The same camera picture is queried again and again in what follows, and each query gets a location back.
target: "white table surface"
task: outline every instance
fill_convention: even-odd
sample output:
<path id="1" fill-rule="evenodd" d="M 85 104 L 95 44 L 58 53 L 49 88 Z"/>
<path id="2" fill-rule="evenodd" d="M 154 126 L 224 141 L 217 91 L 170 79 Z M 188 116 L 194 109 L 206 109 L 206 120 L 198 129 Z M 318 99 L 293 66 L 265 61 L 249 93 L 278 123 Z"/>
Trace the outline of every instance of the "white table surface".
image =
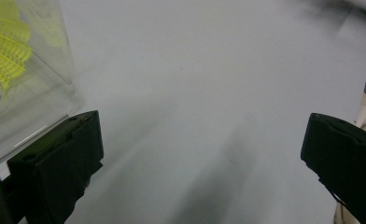
<path id="1" fill-rule="evenodd" d="M 298 0 L 62 0 L 104 167 L 67 223 L 332 223 L 300 159 L 318 112 L 354 121 L 366 20 Z"/>

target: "white surface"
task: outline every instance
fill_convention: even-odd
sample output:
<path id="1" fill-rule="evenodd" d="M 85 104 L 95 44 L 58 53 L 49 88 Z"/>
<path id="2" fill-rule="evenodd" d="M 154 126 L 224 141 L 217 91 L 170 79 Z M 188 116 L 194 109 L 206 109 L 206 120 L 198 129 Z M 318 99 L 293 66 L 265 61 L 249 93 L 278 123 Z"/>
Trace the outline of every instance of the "white surface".
<path id="1" fill-rule="evenodd" d="M 366 20 L 306 1 L 62 1 L 105 167 L 67 223 L 331 223 L 300 160 L 311 112 L 353 121 Z"/>

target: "clear plastic container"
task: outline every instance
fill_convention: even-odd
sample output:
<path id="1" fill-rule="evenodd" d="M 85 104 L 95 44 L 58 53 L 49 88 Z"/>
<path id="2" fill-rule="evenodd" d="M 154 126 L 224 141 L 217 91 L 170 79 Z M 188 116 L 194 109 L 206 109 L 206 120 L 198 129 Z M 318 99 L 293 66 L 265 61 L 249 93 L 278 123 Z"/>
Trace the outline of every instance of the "clear plastic container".
<path id="1" fill-rule="evenodd" d="M 25 71 L 0 84 L 0 161 L 14 155 L 81 106 L 75 66 L 58 0 L 0 0 L 16 4 L 29 27 L 33 52 Z"/>

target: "yellow plastic part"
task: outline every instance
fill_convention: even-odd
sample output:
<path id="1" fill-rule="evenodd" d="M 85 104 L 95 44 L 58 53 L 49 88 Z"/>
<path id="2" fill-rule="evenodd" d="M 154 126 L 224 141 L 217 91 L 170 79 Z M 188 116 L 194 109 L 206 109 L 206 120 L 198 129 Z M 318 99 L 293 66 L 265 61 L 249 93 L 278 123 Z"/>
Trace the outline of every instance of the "yellow plastic part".
<path id="1" fill-rule="evenodd" d="M 7 91 L 11 81 L 25 71 L 24 63 L 32 54 L 29 37 L 15 0 L 0 0 L 0 91 Z"/>
<path id="2" fill-rule="evenodd" d="M 58 8 L 47 0 L 20 1 L 21 12 L 33 27 L 33 31 L 44 38 L 47 45 L 65 48 L 63 20 L 58 15 Z"/>

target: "transparent plastic box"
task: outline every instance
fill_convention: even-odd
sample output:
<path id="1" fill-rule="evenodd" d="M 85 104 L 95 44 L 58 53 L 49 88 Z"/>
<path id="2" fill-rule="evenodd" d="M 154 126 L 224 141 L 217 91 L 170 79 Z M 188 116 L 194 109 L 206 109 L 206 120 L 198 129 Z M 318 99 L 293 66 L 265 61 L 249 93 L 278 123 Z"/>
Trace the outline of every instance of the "transparent plastic box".
<path id="1" fill-rule="evenodd" d="M 82 98 L 58 0 L 0 0 L 19 11 L 33 52 L 25 71 L 0 84 L 0 162 L 73 115 Z"/>

